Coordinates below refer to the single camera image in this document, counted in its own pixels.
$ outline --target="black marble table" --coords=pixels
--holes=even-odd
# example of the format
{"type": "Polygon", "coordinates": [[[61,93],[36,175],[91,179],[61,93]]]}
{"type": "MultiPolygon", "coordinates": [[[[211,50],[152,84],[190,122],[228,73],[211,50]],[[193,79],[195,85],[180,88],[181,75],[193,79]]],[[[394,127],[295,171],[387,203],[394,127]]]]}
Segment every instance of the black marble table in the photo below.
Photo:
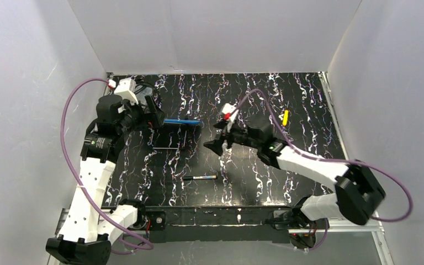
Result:
{"type": "MultiPolygon", "coordinates": [[[[203,147],[219,132],[213,124],[219,120],[221,107],[225,103],[235,104],[248,91],[260,88],[268,94],[277,115],[289,110],[284,130],[297,147],[328,158],[343,158],[317,73],[148,75],[144,80],[160,91],[161,108],[168,118],[188,116],[200,120],[200,126],[189,129],[184,150],[153,150],[154,138],[158,136],[150,132],[129,135],[109,182],[105,207],[115,206],[124,198],[139,199],[146,206],[162,209],[276,207],[294,205],[306,195],[328,192],[304,176],[264,165],[251,148],[234,145],[219,157],[203,147]],[[218,178],[182,180],[183,176],[203,175],[218,178]]],[[[269,113],[254,94],[237,119],[242,126],[246,120],[260,115],[269,113]]]]}

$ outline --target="blue bar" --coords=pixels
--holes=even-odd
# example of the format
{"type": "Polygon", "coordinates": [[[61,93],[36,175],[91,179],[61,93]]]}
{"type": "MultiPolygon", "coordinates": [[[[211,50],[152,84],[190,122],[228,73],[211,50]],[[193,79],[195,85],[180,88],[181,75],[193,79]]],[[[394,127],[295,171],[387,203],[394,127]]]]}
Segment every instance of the blue bar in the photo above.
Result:
{"type": "Polygon", "coordinates": [[[191,124],[198,125],[200,120],[175,120],[175,119],[165,119],[165,123],[179,123],[179,124],[191,124]]]}

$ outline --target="pen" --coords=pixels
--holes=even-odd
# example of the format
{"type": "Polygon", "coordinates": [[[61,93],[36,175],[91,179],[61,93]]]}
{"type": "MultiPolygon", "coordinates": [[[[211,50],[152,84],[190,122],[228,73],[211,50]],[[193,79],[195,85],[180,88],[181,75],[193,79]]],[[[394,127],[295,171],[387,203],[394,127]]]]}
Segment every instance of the pen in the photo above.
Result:
{"type": "Polygon", "coordinates": [[[216,175],[212,175],[212,176],[184,176],[183,180],[184,181],[192,181],[192,180],[196,180],[196,179],[216,179],[217,176],[216,175]]]}

